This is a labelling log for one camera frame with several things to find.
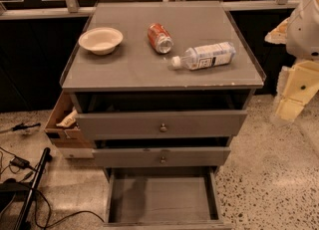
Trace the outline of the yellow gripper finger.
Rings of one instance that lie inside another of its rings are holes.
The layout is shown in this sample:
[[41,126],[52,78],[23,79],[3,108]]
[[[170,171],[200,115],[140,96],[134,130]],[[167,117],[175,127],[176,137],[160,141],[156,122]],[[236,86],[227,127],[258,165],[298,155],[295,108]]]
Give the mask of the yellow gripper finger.
[[286,44],[288,18],[283,20],[276,28],[267,33],[264,40],[271,44]]
[[319,62],[300,60],[283,66],[278,77],[274,116],[293,122],[319,91]]

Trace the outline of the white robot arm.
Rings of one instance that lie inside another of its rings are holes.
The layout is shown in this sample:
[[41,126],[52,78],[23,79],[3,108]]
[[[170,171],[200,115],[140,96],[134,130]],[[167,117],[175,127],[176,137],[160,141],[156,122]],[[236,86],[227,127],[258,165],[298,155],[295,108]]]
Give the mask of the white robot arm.
[[265,41],[284,44],[296,58],[279,73],[273,114],[279,122],[294,122],[319,91],[319,0],[301,0]]

